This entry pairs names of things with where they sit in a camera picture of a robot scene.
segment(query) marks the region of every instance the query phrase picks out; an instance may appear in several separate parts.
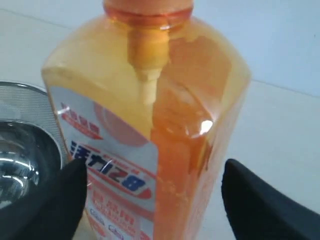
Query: white countertop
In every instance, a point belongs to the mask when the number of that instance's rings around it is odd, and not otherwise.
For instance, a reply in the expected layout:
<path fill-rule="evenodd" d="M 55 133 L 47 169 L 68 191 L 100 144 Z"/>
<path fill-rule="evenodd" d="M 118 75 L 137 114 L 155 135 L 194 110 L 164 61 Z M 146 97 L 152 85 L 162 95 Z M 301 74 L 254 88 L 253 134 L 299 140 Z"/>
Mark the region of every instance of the white countertop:
<path fill-rule="evenodd" d="M 0 30 L 0 81 L 43 87 L 41 65 L 71 30 L 5 10 L 0 10 Z M 320 213 L 319 125 L 320 98 L 253 81 L 225 159 L 238 159 L 288 197 Z M 218 179 L 199 240 L 234 239 L 220 187 Z"/>

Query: bottle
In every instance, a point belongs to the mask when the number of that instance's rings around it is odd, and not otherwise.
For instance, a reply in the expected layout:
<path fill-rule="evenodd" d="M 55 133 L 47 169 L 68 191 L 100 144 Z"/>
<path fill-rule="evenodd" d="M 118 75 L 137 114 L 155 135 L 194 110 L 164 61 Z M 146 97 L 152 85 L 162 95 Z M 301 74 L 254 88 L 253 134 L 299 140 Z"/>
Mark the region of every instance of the bottle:
<path fill-rule="evenodd" d="M 97 239 L 193 240 L 250 71 L 192 0 L 105 0 L 42 78 Z"/>

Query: product label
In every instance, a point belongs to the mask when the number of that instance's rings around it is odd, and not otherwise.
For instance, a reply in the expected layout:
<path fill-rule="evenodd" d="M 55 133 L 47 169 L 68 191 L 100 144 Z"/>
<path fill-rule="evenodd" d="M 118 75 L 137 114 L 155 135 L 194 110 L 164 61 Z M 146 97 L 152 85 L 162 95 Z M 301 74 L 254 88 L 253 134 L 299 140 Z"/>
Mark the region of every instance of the product label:
<path fill-rule="evenodd" d="M 86 209 L 97 239 L 151 240 L 157 147 L 89 98 L 50 92 L 70 155 L 87 165 Z"/>

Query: metal bowl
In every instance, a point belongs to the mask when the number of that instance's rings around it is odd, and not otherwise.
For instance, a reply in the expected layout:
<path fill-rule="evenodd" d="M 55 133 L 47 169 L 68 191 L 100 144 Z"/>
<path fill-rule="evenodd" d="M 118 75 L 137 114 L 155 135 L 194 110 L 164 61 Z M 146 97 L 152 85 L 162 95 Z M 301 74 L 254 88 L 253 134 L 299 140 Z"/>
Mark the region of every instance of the metal bowl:
<path fill-rule="evenodd" d="M 46 93 L 0 82 L 0 209 L 54 176 L 66 161 Z"/>

